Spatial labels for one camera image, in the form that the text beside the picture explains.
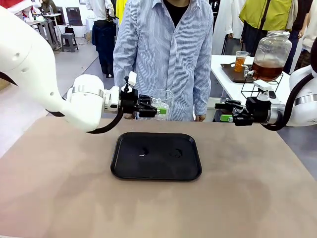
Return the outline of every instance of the jar lid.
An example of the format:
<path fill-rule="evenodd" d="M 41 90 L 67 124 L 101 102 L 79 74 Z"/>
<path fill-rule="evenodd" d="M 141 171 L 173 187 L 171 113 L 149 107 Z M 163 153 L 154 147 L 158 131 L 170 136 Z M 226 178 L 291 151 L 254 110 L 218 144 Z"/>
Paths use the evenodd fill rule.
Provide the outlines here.
<path fill-rule="evenodd" d="M 269 31 L 267 33 L 268 37 L 280 38 L 280 39 L 288 39 L 291 35 L 288 31 Z"/>

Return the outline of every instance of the brown tray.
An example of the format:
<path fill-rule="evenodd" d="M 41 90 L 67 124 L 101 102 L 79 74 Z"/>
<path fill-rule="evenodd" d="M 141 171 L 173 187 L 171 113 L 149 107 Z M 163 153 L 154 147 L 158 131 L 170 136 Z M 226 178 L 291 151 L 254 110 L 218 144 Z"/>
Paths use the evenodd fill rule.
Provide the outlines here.
<path fill-rule="evenodd" d="M 242 72 L 235 72 L 234 71 L 234 62 L 233 63 L 222 63 L 221 68 L 223 72 L 231 79 L 232 82 L 235 83 L 244 83 L 246 78 L 244 76 L 244 70 Z M 247 78 L 246 83 L 253 83 L 253 78 Z"/>

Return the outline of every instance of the clear plastic cup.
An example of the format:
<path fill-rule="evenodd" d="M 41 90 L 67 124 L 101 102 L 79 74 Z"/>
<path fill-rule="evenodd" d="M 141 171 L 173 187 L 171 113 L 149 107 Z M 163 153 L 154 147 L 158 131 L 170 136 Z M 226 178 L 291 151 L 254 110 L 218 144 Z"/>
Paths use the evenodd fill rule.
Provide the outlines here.
<path fill-rule="evenodd" d="M 246 51 L 237 51 L 236 63 L 234 65 L 235 72 L 242 72 L 242 65 L 246 61 L 248 54 L 249 52 Z"/>
<path fill-rule="evenodd" d="M 149 92 L 149 96 L 151 98 L 151 106 L 157 108 L 159 112 L 154 119 L 167 120 L 174 94 L 169 90 L 155 89 Z"/>

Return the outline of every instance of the yellow vest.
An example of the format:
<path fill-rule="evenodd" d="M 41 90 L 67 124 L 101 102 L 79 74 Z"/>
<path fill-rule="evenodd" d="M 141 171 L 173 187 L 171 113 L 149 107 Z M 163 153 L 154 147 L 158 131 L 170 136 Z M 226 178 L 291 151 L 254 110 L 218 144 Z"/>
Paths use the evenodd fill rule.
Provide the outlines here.
<path fill-rule="evenodd" d="M 115 16 L 119 18 L 119 24 L 121 24 L 123 18 L 123 12 L 126 2 L 127 0 L 117 0 L 115 4 Z"/>
<path fill-rule="evenodd" d="M 259 29 L 266 2 L 267 0 L 247 0 L 239 15 L 241 21 Z M 291 6 L 292 0 L 271 0 L 263 30 L 284 30 Z"/>

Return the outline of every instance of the white table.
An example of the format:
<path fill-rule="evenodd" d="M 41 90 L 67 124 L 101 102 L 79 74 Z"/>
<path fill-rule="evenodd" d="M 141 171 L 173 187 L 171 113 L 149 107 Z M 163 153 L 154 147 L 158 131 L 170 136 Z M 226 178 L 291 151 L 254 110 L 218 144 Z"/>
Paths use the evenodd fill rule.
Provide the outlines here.
<path fill-rule="evenodd" d="M 60 43 L 62 43 L 61 42 L 61 36 L 60 36 L 60 34 L 59 34 L 59 32 L 58 32 L 58 30 L 59 30 L 59 27 L 58 27 L 58 24 L 57 24 L 57 20 L 56 20 L 56 17 L 57 16 L 60 16 L 61 15 L 61 13 L 56 13 L 56 14 L 51 14 L 51 15 L 44 15 L 44 17 L 54 17 L 54 21 L 55 21 L 55 25 L 56 25 L 56 32 L 57 32 L 57 36 L 58 36 L 58 38 L 59 38 L 59 40 L 60 40 Z"/>
<path fill-rule="evenodd" d="M 226 91 L 227 95 L 230 97 L 232 100 L 237 100 L 241 101 L 242 105 L 245 105 L 246 99 L 242 95 L 241 90 L 243 87 L 243 83 L 234 83 L 230 80 L 230 78 L 224 73 L 224 71 L 221 68 L 222 63 L 233 63 L 235 62 L 236 56 L 212 56 L 211 60 L 211 70 L 219 83 L 222 85 L 223 89 Z M 254 58 L 252 57 L 247 57 L 245 64 L 252 64 Z M 287 73 L 284 73 L 284 76 L 280 82 L 280 85 L 276 91 L 276 95 L 278 99 L 285 103 L 287 102 L 288 96 L 290 94 L 290 89 L 289 89 L 289 75 Z M 248 83 L 244 86 L 244 90 L 252 90 L 253 89 L 253 84 Z M 251 96 L 251 93 L 245 93 L 247 97 Z"/>
<path fill-rule="evenodd" d="M 38 23 L 42 23 L 42 22 L 45 22 L 46 20 L 43 20 L 43 21 L 27 21 L 26 24 L 28 24 L 29 26 L 33 26 L 33 25 L 36 25 Z"/>

